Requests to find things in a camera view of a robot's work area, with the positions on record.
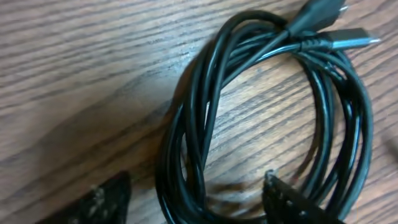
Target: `wooden table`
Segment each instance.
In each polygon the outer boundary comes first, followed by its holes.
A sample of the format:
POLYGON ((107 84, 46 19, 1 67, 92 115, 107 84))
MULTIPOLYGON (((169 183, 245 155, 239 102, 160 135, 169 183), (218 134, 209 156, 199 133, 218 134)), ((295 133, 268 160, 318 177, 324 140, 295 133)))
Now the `wooden table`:
MULTIPOLYGON (((128 170, 129 223, 163 223, 154 158, 184 68, 235 13, 286 14, 302 3, 0 0, 0 222, 34 223, 128 170)), ((366 187, 346 222, 394 223, 398 1, 348 4, 334 27, 365 27, 382 42, 348 52, 372 98, 375 130, 366 187)), ((264 172, 279 169, 287 179, 308 151, 313 107, 305 75, 288 55, 223 90, 206 168, 209 194, 226 201, 215 209, 256 213, 247 209, 260 200, 264 172)))

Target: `cable connector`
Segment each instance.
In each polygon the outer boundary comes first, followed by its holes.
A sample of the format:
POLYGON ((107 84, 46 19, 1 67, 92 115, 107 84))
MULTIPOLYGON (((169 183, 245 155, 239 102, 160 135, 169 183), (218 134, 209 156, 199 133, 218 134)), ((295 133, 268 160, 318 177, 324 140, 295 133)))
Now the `cable connector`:
POLYGON ((317 38, 329 42, 330 50, 356 49, 380 42, 362 28, 322 32, 317 38))
POLYGON ((305 30, 318 31, 333 25, 345 10, 345 0, 309 0, 287 24, 286 30, 291 37, 305 30))

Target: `wood grain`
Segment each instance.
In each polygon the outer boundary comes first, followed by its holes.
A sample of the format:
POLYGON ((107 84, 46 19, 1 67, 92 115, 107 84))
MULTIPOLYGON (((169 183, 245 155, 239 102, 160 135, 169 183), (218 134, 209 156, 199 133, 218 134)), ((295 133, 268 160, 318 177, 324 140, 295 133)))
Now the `wood grain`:
MULTIPOLYGON (((185 67, 233 14, 287 14, 302 3, 0 0, 0 223, 34 223, 119 170, 132 176, 128 222, 163 223, 154 158, 185 67)), ((369 178, 346 221, 396 223, 398 1, 348 4, 334 27, 365 27, 382 43, 349 52, 372 98, 375 130, 369 178)), ((313 107, 288 55, 223 90, 205 176, 217 212, 258 213, 265 170, 288 179, 305 157, 313 107)), ((339 122, 336 149, 343 132, 339 122)))

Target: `cable bundle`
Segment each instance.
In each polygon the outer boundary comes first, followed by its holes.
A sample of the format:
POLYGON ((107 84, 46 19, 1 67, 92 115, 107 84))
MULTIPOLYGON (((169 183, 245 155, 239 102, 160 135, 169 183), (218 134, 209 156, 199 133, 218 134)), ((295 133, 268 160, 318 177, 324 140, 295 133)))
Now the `cable bundle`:
POLYGON ((249 67, 286 53, 298 60, 308 77, 318 125, 319 145, 300 193, 319 205, 335 186, 325 212, 340 220, 348 214, 368 174, 373 116, 366 89, 342 50, 365 47, 375 40, 363 29, 317 33, 334 23, 344 1, 330 2, 309 1, 290 23, 270 12, 242 12, 227 21, 198 54, 157 164, 157 195, 169 223, 266 222, 266 215, 237 220, 209 210, 203 170, 221 89, 249 67), (328 12, 319 12, 322 8, 328 8, 328 12), (346 125, 340 153, 327 174, 335 123, 333 85, 343 106, 346 125), (359 147, 361 134, 363 142, 359 147), (191 171, 188 181, 184 179, 180 157, 184 135, 191 171))

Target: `black cable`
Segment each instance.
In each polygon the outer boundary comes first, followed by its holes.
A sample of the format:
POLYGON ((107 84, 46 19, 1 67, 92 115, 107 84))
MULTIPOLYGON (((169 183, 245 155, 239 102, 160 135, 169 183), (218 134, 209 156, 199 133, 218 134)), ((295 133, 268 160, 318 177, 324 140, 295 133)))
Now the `black cable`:
MULTIPOLYGON (((320 18, 319 21, 325 22, 325 19, 320 18)), ((316 107, 319 145, 310 173, 301 187, 302 195, 320 204, 336 186, 326 212, 340 220, 345 218, 358 198, 371 161, 373 116, 366 89, 341 50, 364 47, 373 40, 362 29, 318 34, 303 31, 309 27, 299 29, 291 24, 287 25, 285 19, 269 12, 242 12, 227 21, 215 39, 198 54, 183 101, 165 135, 157 164, 157 195, 169 223, 266 221, 265 216, 236 220, 209 210, 203 170, 221 89, 247 68, 285 53, 292 54, 303 67, 316 107), (343 106, 346 133, 338 159, 327 174, 335 122, 332 85, 343 106), (360 134, 363 141, 359 149, 360 134), (184 179, 180 157, 184 136, 189 158, 188 181, 184 179), (354 169, 358 150, 360 156, 354 169)), ((319 22, 314 22, 310 27, 319 25, 319 22)))

